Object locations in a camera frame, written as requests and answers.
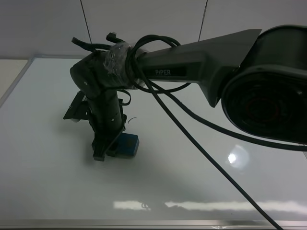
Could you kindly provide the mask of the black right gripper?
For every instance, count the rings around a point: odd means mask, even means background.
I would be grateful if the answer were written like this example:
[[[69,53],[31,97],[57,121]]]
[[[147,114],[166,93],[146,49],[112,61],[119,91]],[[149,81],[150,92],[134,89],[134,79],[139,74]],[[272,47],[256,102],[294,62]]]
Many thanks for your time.
[[[119,104],[116,90],[106,90],[98,96],[85,95],[89,106],[88,120],[94,131],[92,142],[93,159],[104,161],[107,156],[116,157],[116,142],[124,129],[122,107]]]

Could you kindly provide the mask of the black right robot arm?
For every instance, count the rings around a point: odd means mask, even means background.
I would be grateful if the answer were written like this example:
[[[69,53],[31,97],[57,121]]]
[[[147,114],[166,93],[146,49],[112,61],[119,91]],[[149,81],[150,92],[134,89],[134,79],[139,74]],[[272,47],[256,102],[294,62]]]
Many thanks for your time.
[[[174,98],[192,83],[211,107],[221,104],[244,134],[200,123],[228,136],[282,150],[307,149],[307,29],[281,25],[263,32],[248,29],[181,45],[158,35],[135,45],[106,37],[108,44],[72,42],[90,52],[70,69],[79,88],[65,119],[87,120],[94,131],[93,157],[136,153],[139,140],[125,134],[125,103],[118,92],[141,90]]]

